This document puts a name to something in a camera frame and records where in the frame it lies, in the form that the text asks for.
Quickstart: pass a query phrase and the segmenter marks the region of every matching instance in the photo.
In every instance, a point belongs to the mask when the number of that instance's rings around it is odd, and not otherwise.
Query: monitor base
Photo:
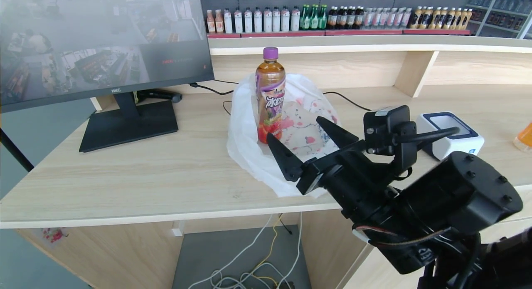
[[[95,151],[177,132],[177,121],[171,101],[145,104],[135,108],[139,114],[137,117],[124,115],[122,107],[91,115],[79,151]]]

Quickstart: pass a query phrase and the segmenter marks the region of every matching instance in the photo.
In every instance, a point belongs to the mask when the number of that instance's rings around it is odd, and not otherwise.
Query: wooden counter
[[[293,40],[283,46],[286,39],[274,43],[287,71],[370,109],[406,104],[412,120],[424,112],[453,111],[484,136],[479,156],[511,181],[525,204],[517,215],[485,230],[483,238],[511,236],[532,225],[532,155],[512,144],[532,117],[528,42],[505,46],[481,38],[474,46],[468,37],[401,35],[391,47],[395,37],[330,38],[338,42],[322,44],[325,52],[312,46],[320,45],[313,38],[305,39],[308,46]],[[230,40],[209,41],[215,75],[238,81],[260,63],[265,39]],[[351,222],[328,194],[277,198],[228,156],[229,117],[222,102],[230,97],[189,86],[173,90],[185,93],[175,105],[177,133],[84,154],[78,153],[82,124],[0,201],[0,228],[17,228],[93,287],[169,289],[183,238],[175,234],[262,227],[272,213],[285,213],[285,223],[293,224],[303,212],[302,242],[313,288],[416,287],[417,274],[400,276],[376,249],[351,234]],[[327,98],[344,128],[361,135],[364,111],[338,96]],[[109,98],[94,102],[113,108]],[[412,176],[394,185],[404,188],[435,164],[419,153]],[[68,227],[69,236],[50,245],[35,231],[50,227]]]

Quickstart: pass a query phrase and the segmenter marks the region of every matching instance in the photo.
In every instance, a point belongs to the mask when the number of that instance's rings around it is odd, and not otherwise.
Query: computer monitor
[[[80,151],[177,131],[134,91],[213,80],[200,0],[0,0],[2,111],[114,94]]]

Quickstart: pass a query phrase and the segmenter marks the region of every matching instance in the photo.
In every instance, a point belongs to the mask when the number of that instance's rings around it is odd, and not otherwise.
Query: surveillance camera feed
[[[3,106],[212,75],[200,0],[0,0],[0,22]]]

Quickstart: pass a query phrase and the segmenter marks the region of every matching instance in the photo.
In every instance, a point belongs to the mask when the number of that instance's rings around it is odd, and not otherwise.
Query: white plastic bag
[[[338,149],[316,122],[318,115],[340,125],[336,111],[312,81],[302,75],[287,74],[281,142],[303,162]],[[259,141],[257,122],[255,75],[251,74],[238,84],[232,96],[227,141],[229,156],[255,179],[270,186],[277,196],[300,196],[296,183],[283,177],[268,145]],[[318,188],[309,195],[317,197],[324,192]]]

